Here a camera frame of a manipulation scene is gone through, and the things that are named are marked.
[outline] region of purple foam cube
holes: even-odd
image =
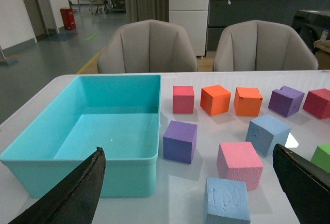
[[[196,124],[171,121],[163,136],[164,158],[191,164],[196,142]]]
[[[298,112],[304,95],[301,91],[283,86],[280,90],[273,90],[268,108],[284,117],[289,117]]]

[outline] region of desk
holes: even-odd
[[[202,223],[206,177],[217,177],[217,153],[220,142],[244,141],[252,117],[238,117],[233,107],[237,86],[258,87],[263,95],[260,115],[272,114],[291,126],[291,134],[300,143],[294,152],[310,160],[317,145],[329,143],[330,118],[318,120],[306,111],[283,118],[268,109],[271,92],[289,86],[305,93],[330,89],[329,71],[280,72],[207,72],[163,73],[161,90],[161,127],[157,186],[148,198],[100,199],[93,223]],[[54,79],[0,126],[2,152],[29,123],[77,75]],[[220,84],[232,93],[229,112],[210,117],[200,108],[201,88]],[[172,87],[192,85],[195,109],[191,115],[172,114]],[[171,120],[198,124],[197,147],[191,165],[162,158],[162,136]],[[249,191],[251,223],[299,223],[272,167],[272,157],[260,157],[264,165],[257,190]],[[0,165],[0,216],[7,223],[32,205],[36,199],[14,175]]]
[[[126,11],[125,0],[110,0],[109,12],[112,11]]]

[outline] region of office chair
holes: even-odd
[[[97,15],[99,8],[100,8],[100,12],[103,13],[102,6],[104,5],[104,0],[94,0],[93,4],[96,5],[95,15]]]
[[[196,72],[186,30],[157,20],[121,26],[101,53],[99,73]]]
[[[316,70],[318,61],[293,28],[252,20],[226,27],[214,71]]]

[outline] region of foam cube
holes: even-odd
[[[225,113],[229,110],[231,92],[220,85],[202,88],[201,108],[210,116]]]
[[[246,182],[248,190],[255,190],[263,164],[250,142],[223,142],[219,145],[217,168],[221,178]]]
[[[203,223],[251,222],[244,182],[208,177],[204,191]]]
[[[250,141],[257,152],[264,157],[273,153],[275,145],[285,143],[291,127],[270,114],[250,121],[246,141]]]
[[[330,117],[330,90],[309,91],[303,109],[319,119]]]
[[[273,90],[268,108],[284,117],[289,117],[298,112],[304,95],[301,91],[283,86],[280,90]]]
[[[191,164],[197,142],[197,125],[171,121],[163,136],[165,159]]]
[[[263,97],[258,88],[237,87],[234,108],[237,116],[259,116]]]
[[[173,114],[194,113],[194,100],[192,86],[173,86]]]
[[[317,146],[311,162],[330,173],[330,143]]]

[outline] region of white cabinet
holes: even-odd
[[[186,29],[196,56],[205,55],[209,0],[169,0],[169,22]]]

